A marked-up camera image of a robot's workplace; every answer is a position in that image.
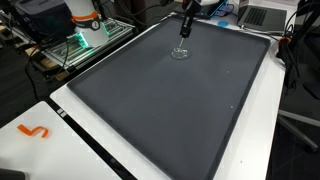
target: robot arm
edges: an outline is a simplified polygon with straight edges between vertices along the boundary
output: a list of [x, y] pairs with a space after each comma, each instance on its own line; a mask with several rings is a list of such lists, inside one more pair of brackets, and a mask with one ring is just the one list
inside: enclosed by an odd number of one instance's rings
[[188, 38], [191, 33], [191, 25], [196, 13], [201, 10], [202, 6], [212, 5], [218, 3], [219, 0], [183, 0], [182, 7], [185, 9], [186, 14], [181, 26], [180, 35], [182, 38]]

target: clear glass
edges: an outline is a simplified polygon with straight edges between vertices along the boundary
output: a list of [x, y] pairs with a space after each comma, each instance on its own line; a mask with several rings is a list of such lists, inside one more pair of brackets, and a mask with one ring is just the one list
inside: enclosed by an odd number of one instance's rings
[[183, 47], [174, 48], [173, 51], [171, 52], [171, 57], [178, 60], [187, 59], [190, 56], [191, 56], [191, 51]]

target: gray rubber mat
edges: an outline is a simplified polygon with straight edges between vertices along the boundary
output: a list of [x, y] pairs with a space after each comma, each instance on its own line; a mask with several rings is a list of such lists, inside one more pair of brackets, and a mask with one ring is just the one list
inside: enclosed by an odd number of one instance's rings
[[181, 24], [167, 20], [68, 86], [169, 177], [212, 179], [269, 40], [195, 22], [191, 57], [175, 60]]

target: white table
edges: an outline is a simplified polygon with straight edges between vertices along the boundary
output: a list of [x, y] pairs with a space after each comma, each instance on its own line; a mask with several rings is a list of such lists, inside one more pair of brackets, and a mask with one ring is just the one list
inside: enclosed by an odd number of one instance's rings
[[[26, 136], [20, 124], [46, 127], [48, 137]], [[30, 180], [121, 179], [45, 102], [0, 129], [0, 168], [25, 172]]]
[[[265, 2], [265, 6], [286, 9], [287, 19], [296, 10], [296, 7], [274, 2]], [[228, 28], [238, 28], [232, 15], [206, 23], [217, 24], [220, 20], [228, 21]], [[285, 74], [281, 61], [274, 54], [274, 48], [270, 48], [238, 118], [215, 180], [265, 179]], [[50, 97], [136, 178], [169, 179], [66, 86]]]

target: floor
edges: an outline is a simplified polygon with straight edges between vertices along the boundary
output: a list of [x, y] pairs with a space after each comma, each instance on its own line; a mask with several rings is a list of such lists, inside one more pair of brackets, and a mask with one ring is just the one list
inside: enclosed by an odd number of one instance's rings
[[[164, 13], [166, 9], [158, 8], [148, 13], [152, 17], [157, 12]], [[312, 56], [307, 48], [301, 46], [301, 62], [320, 67], [320, 61]], [[0, 128], [12, 119], [36, 104], [31, 84], [24, 72], [27, 62], [25, 55], [17, 54], [11, 47], [5, 46], [0, 50]], [[42, 100], [47, 100], [51, 92], [62, 86], [64, 82], [37, 84], [38, 95]], [[298, 92], [302, 93], [296, 100], [290, 100], [287, 104], [310, 105], [311, 98], [298, 86]], [[309, 111], [314, 111], [315, 116], [320, 112], [320, 101], [313, 101], [314, 106], [306, 106]], [[320, 144], [320, 129], [297, 121], [290, 121], [316, 143]], [[313, 153], [305, 145], [293, 136], [289, 131], [277, 124], [270, 156], [267, 179], [271, 180], [320, 180], [320, 153]]]

